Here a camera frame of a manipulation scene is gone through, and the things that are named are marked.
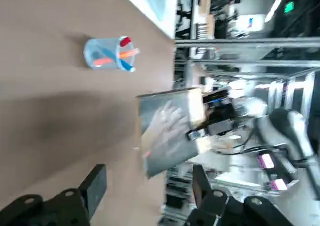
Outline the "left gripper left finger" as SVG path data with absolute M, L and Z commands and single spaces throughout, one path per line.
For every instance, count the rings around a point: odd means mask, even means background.
M 107 189 L 107 168 L 97 164 L 77 188 L 44 200 L 26 194 L 0 211 L 1 225 L 90 225 Z

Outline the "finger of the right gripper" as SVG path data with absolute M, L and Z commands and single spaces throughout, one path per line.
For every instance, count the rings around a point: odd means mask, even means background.
M 186 133 L 186 138 L 189 141 L 195 141 L 198 138 L 202 138 L 208 135 L 208 131 L 205 128 L 193 129 Z
M 206 93 L 202 96 L 203 104 L 229 104 L 229 91 L 228 90 L 215 90 L 210 93 Z

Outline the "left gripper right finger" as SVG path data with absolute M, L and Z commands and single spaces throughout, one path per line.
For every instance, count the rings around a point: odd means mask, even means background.
M 212 189 L 202 165 L 193 166 L 192 187 L 196 208 L 187 217 L 185 225 L 293 225 L 264 197 L 248 196 L 240 202 L 228 191 Z

